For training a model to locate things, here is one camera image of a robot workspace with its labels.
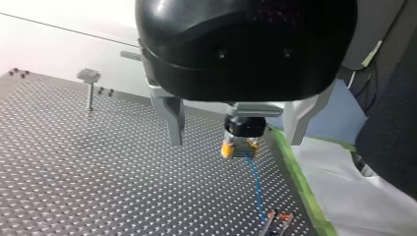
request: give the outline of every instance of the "gray panel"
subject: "gray panel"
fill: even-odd
[[[222,119],[188,109],[172,147],[149,100],[30,74],[0,79],[0,235],[255,235],[254,177],[220,157]],[[295,210],[285,235],[316,235],[279,152],[255,161],[266,209]]]
[[[393,23],[404,0],[358,0],[358,23],[342,65],[364,68],[362,62],[378,45]]]

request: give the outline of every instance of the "yellow object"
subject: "yellow object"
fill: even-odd
[[[221,155],[223,157],[231,157],[233,152],[233,144],[228,144],[227,142],[223,142],[221,146]]]
[[[380,40],[377,45],[375,46],[374,50],[372,50],[368,56],[365,58],[365,60],[362,62],[362,66],[368,67],[371,63],[372,59],[374,59],[375,55],[377,54],[378,50],[380,50],[381,45],[383,45],[383,42]]]
[[[249,144],[250,147],[254,148],[255,154],[256,154],[257,151],[258,151],[259,145],[257,143],[253,143],[252,141],[249,141],[249,140],[248,140],[248,144]]]

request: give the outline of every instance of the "white plastic sheet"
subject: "white plastic sheet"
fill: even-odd
[[[417,235],[417,202],[378,176],[364,177],[349,150],[311,138],[292,149],[338,235]]]

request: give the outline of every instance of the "green tape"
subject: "green tape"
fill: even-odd
[[[294,153],[292,152],[291,146],[286,141],[282,132],[278,129],[272,128],[271,133],[274,135],[276,143],[282,152],[285,165],[291,174],[291,178],[300,193],[307,213],[309,214],[319,236],[337,236],[333,225],[326,219],[322,209],[317,203],[307,179],[298,165]]]

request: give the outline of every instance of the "cable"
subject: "cable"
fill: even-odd
[[[255,186],[256,186],[256,189],[257,189],[258,211],[260,213],[261,220],[262,221],[265,221],[265,220],[267,220],[267,217],[265,216],[264,206],[262,204],[262,198],[261,198],[261,181],[260,181],[260,178],[258,176],[258,171],[255,168],[255,165],[252,162],[251,158],[249,158],[249,156],[246,153],[244,153],[244,154],[245,154],[245,159],[248,162],[249,166],[251,167],[252,173],[254,174],[254,177],[255,177]]]
[[[358,93],[354,94],[355,97],[358,97],[365,89],[368,87],[369,83],[371,82],[371,78],[374,76],[374,72],[371,72],[366,80],[366,83],[362,86],[362,88],[358,91]]]
[[[364,112],[365,114],[368,113],[369,110],[371,110],[371,108],[374,106],[375,102],[377,101],[377,96],[378,96],[378,64],[377,64],[377,59],[375,59],[374,61],[374,70],[375,70],[375,94],[374,97],[371,100],[371,103],[368,105],[367,108],[365,108]]]
[[[356,77],[356,71],[352,72],[352,76],[350,77],[350,81],[349,81],[349,85],[347,86],[347,89],[350,89],[352,87],[353,81],[355,80]]]

